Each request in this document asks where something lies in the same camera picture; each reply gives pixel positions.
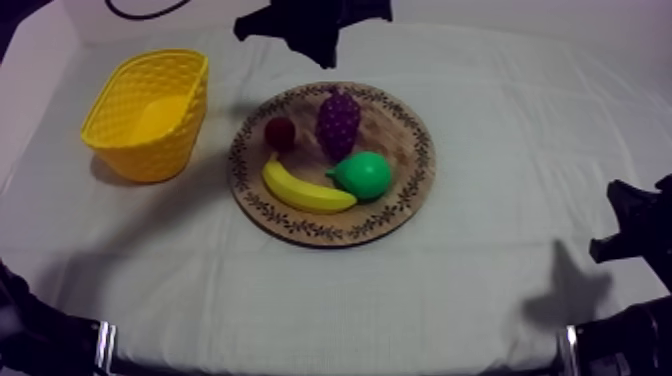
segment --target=red fruit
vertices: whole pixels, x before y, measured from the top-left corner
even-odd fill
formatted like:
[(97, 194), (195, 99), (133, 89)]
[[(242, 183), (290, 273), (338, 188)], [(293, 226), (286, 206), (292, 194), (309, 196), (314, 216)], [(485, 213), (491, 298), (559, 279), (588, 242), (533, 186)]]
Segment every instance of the red fruit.
[(266, 143), (279, 152), (290, 151), (294, 148), (296, 127), (287, 118), (273, 118), (264, 129)]

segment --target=white tablecloth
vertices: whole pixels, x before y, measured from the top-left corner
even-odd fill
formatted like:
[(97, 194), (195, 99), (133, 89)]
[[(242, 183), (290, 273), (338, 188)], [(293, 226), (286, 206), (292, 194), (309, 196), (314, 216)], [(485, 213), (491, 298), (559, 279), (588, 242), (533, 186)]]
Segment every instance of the white tablecloth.
[[(209, 111), (178, 178), (132, 186), (79, 140), (108, 75), (148, 49), (210, 58)], [(605, 197), (672, 172), (667, 77), (561, 42), (427, 25), (343, 31), (338, 69), (229, 29), (80, 53), (0, 201), (0, 255), (45, 301), (120, 328), (119, 356), (203, 371), (382, 374), (544, 364), (554, 331), (665, 294), (642, 260), (595, 265)], [(425, 206), (371, 244), (311, 251), (237, 207), (227, 148), (296, 85), (388, 91), (431, 132)]]

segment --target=banana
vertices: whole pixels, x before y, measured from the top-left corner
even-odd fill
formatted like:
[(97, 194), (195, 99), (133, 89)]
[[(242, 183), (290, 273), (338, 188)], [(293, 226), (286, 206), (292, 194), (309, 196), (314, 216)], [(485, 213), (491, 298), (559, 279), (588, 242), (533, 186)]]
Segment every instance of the banana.
[(308, 183), (292, 176), (273, 153), (262, 170), (268, 189), (285, 204), (298, 210), (332, 214), (357, 203), (355, 196), (337, 189)]

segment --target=yellow basket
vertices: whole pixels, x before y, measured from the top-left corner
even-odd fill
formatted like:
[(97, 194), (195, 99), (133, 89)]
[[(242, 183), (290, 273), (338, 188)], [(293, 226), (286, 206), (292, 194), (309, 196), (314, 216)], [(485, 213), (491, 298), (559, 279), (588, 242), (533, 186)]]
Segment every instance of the yellow basket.
[(208, 59), (160, 50), (121, 64), (91, 109), (82, 140), (116, 173), (169, 179), (189, 161), (207, 107)]

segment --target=wooden plate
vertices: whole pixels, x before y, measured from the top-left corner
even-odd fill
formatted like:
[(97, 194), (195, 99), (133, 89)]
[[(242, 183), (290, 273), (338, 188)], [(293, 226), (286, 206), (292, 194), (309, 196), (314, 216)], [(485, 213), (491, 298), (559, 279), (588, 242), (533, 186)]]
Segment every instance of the wooden plate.
[[(298, 211), (265, 187), (261, 170), (271, 154), (264, 127), (285, 116), (297, 127), (296, 148), (280, 161), (299, 179), (333, 186), (325, 176), (332, 164), (315, 139), (315, 123), (329, 89), (338, 86), (362, 108), (353, 152), (385, 156), (393, 172), (388, 192), (379, 200), (338, 214)], [(434, 146), (418, 116), (400, 100), (371, 86), (330, 82), (300, 86), (261, 105), (236, 135), (229, 155), (231, 189), (243, 211), (260, 227), (289, 242), (311, 247), (347, 247), (377, 239), (406, 222), (422, 206), (434, 181)]]

